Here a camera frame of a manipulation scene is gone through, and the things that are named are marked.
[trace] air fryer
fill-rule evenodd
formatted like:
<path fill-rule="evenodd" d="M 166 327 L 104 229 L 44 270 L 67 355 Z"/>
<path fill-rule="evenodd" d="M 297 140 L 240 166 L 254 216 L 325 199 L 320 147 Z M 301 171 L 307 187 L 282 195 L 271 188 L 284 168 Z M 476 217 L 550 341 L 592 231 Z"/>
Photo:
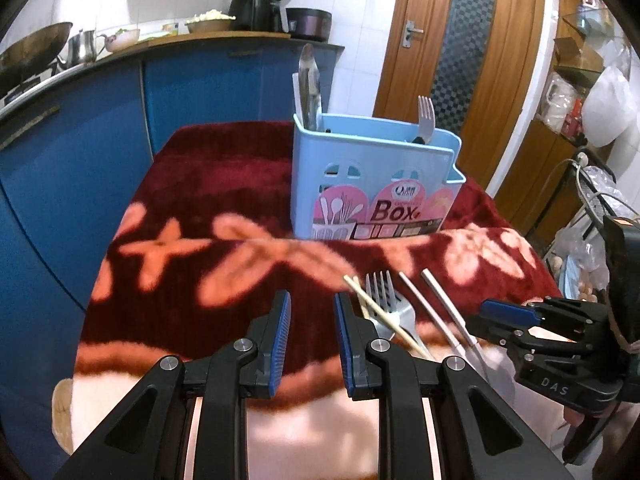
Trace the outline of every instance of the air fryer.
<path fill-rule="evenodd" d="M 232 30 L 282 32 L 281 0 L 231 0 Z"/>

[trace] metal kettle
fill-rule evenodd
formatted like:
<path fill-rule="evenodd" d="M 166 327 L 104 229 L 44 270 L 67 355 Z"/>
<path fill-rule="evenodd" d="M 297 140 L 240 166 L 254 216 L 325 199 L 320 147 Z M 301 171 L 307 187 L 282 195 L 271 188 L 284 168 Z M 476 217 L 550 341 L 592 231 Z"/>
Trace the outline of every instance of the metal kettle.
<path fill-rule="evenodd" d="M 63 70 L 67 68 L 71 68 L 73 66 L 93 62 L 97 59 L 100 53 L 104 50 L 104 45 L 102 48 L 96 52 L 95 43 L 98 38 L 104 38 L 106 40 L 106 34 L 100 34 L 99 36 L 95 35 L 95 30 L 82 30 L 78 32 L 75 36 L 69 38 L 67 42 L 68 52 L 66 53 L 66 61 L 63 61 L 60 56 L 58 56 L 58 63 L 62 67 Z"/>

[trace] door frame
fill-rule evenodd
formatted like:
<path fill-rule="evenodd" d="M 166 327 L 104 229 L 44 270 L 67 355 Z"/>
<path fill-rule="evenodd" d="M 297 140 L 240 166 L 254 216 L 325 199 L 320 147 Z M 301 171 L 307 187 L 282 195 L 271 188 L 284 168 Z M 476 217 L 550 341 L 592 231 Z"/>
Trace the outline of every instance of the door frame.
<path fill-rule="evenodd" d="M 378 94 L 376 96 L 376 103 L 373 110 L 373 116 L 383 118 L 383 111 L 386 106 L 386 102 L 391 90 L 391 84 L 396 70 L 396 62 L 398 60 L 398 49 L 404 35 L 404 24 L 406 21 L 406 10 L 409 0 L 396 0 L 396 6 L 394 8 L 393 18 L 391 21 L 391 30 L 389 33 L 389 39 L 386 44 L 385 61 L 382 67 L 382 75 L 380 77 L 380 85 L 378 87 Z M 520 117 L 526 99 L 529 87 L 531 84 L 531 77 L 533 76 L 533 70 L 538 58 L 538 50 L 540 47 L 540 37 L 542 36 L 542 24 L 544 19 L 545 0 L 536 0 L 533 17 L 532 34 L 529 37 L 529 46 L 527 47 L 527 54 L 524 62 L 524 70 L 520 81 L 518 83 L 518 89 L 513 101 L 513 107 L 508 116 L 508 122 L 502 134 L 498 138 L 498 144 L 496 152 L 500 153 L 500 156 L 493 156 L 492 160 L 487 161 L 487 172 L 489 177 L 486 179 L 486 184 L 491 180 L 492 175 L 495 173 L 500 160 L 504 155 L 504 151 L 507 147 L 511 136 L 513 135 L 516 122 Z"/>

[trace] white food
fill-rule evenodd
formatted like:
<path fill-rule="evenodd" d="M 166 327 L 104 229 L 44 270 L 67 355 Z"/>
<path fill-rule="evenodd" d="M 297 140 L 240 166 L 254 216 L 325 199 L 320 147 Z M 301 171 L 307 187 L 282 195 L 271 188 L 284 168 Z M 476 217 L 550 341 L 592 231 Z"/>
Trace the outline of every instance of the white food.
<path fill-rule="evenodd" d="M 204 14 L 196 15 L 190 20 L 187 20 L 187 23 L 208 22 L 209 20 L 234 20 L 235 18 L 235 16 L 227 16 L 219 10 L 211 9 Z"/>

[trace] cutlery holder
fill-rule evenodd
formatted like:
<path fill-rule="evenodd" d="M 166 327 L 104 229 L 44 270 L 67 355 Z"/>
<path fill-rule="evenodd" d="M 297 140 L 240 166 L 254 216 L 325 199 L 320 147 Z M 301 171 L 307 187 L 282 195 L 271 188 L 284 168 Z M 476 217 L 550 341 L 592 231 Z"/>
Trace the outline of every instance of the cutlery holder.
<path fill-rule="evenodd" d="M 368 240 L 435 232 L 466 179 L 462 142 L 436 129 L 413 144 L 418 125 L 323 114 L 330 133 L 294 115 L 290 218 L 296 238 Z"/>

